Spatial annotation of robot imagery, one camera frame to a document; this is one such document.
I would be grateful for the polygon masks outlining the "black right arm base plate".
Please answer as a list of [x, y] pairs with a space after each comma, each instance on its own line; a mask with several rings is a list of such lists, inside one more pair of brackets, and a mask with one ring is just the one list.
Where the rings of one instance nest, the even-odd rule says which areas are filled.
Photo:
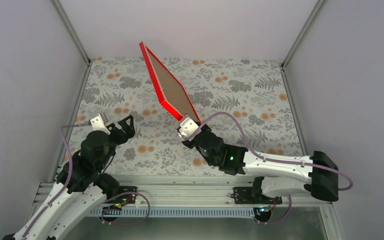
[[230, 197], [237, 205], [273, 205], [283, 203], [281, 197], [267, 197], [262, 194], [261, 190], [254, 190], [252, 187], [234, 187]]

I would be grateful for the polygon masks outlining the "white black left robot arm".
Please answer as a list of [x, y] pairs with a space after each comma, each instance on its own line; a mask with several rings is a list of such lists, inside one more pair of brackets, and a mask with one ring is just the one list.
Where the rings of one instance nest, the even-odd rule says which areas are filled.
[[93, 208], [114, 202], [121, 194], [119, 182], [105, 170], [119, 145], [135, 136], [134, 117], [107, 124], [99, 113], [82, 126], [92, 130], [62, 167], [45, 201], [31, 219], [5, 240], [62, 239]]

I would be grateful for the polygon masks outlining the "red picture frame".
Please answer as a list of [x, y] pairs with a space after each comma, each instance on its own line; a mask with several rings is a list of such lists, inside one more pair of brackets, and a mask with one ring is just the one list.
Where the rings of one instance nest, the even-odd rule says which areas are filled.
[[180, 121], [185, 116], [201, 122], [185, 87], [144, 42], [139, 47], [159, 104]]

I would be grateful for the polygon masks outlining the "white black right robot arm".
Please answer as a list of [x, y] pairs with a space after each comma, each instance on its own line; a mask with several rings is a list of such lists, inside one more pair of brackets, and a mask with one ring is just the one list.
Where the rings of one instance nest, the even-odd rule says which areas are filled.
[[313, 155], [285, 156], [252, 152], [249, 148], [227, 144], [207, 126], [194, 137], [198, 127], [179, 127], [182, 144], [196, 149], [207, 164], [227, 175], [254, 178], [251, 198], [258, 204], [285, 195], [309, 194], [313, 198], [336, 202], [339, 199], [338, 166], [322, 151]]

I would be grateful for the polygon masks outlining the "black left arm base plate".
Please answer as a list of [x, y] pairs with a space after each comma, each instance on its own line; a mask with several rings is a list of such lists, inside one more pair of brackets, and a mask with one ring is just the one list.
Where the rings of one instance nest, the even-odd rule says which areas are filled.
[[137, 186], [119, 186], [117, 191], [111, 193], [105, 204], [134, 204], [136, 201]]

